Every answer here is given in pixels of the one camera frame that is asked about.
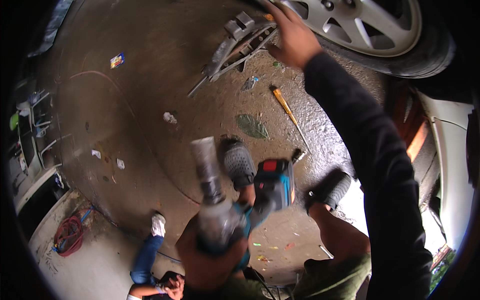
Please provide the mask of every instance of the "hand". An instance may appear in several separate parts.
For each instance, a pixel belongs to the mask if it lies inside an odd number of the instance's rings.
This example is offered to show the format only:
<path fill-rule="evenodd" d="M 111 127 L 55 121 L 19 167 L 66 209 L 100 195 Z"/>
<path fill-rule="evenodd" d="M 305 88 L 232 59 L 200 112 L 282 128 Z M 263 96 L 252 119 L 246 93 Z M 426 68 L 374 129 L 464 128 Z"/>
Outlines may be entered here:
<path fill-rule="evenodd" d="M 185 285 L 185 280 L 180 275 L 177 275 L 177 280 L 172 278 L 168 279 L 168 283 L 165 285 L 165 292 L 173 300 L 180 300 L 183 298 L 183 286 Z"/>
<path fill-rule="evenodd" d="M 222 286 L 248 247 L 245 238 L 235 242 L 223 256 L 211 256 L 198 250 L 197 218 L 187 224 L 175 247 L 185 268 L 186 284 L 198 291 Z"/>
<path fill-rule="evenodd" d="M 282 41 L 281 49 L 271 45 L 268 52 L 287 66 L 304 70 L 306 64 L 322 51 L 317 38 L 290 8 L 278 2 L 276 5 L 267 0 L 263 2 L 278 25 Z"/>

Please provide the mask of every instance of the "jeans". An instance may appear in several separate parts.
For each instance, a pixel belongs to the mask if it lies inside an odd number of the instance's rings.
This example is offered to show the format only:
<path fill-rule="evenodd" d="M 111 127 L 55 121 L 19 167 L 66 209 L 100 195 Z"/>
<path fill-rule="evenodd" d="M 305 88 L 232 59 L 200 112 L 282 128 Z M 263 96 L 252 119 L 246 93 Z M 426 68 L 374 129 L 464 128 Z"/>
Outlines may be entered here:
<path fill-rule="evenodd" d="M 160 248 L 162 242 L 163 237 L 153 236 L 151 233 L 144 241 L 144 245 L 137 254 L 133 270 L 130 272 L 130 277 L 135 284 L 156 284 L 150 270 L 155 262 L 156 251 Z"/>

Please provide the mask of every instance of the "white sneaker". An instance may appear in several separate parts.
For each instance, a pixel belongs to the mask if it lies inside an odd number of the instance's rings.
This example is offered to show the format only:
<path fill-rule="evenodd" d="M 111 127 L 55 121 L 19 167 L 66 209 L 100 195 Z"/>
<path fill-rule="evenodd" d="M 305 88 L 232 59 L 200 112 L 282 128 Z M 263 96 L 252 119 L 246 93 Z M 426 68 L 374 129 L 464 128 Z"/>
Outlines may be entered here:
<path fill-rule="evenodd" d="M 165 236 L 165 218 L 161 214 L 154 214 L 152 216 L 152 235 Z"/>

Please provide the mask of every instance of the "car wheel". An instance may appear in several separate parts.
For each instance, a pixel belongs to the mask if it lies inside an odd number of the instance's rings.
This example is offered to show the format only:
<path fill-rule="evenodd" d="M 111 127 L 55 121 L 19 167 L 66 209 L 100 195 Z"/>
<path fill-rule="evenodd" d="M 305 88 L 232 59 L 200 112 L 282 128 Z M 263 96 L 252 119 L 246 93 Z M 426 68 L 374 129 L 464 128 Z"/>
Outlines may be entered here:
<path fill-rule="evenodd" d="M 431 0 L 290 0 L 320 44 L 376 71 L 425 78 L 452 61 L 455 43 Z"/>

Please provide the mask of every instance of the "yellow screwdriver handle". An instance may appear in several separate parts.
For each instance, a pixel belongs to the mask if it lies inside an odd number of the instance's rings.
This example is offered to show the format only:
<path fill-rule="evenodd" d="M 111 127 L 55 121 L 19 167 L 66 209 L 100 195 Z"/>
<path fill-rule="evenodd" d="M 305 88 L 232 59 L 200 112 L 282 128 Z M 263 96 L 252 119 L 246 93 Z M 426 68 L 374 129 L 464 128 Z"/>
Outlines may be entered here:
<path fill-rule="evenodd" d="M 288 114 L 288 116 L 290 116 L 290 119 L 292 119 L 292 122 L 297 125 L 297 120 L 295 119 L 295 117 L 293 116 L 293 113 L 292 113 L 292 110 L 290 109 L 290 107 L 288 106 L 288 103 L 287 101 L 285 100 L 285 98 L 283 98 L 283 95 L 282 95 L 282 91 L 277 88 L 273 91 L 273 93 L 275 94 L 275 97 L 276 99 L 280 102 L 280 104 L 282 105 L 283 109 L 285 110 L 285 112 Z"/>

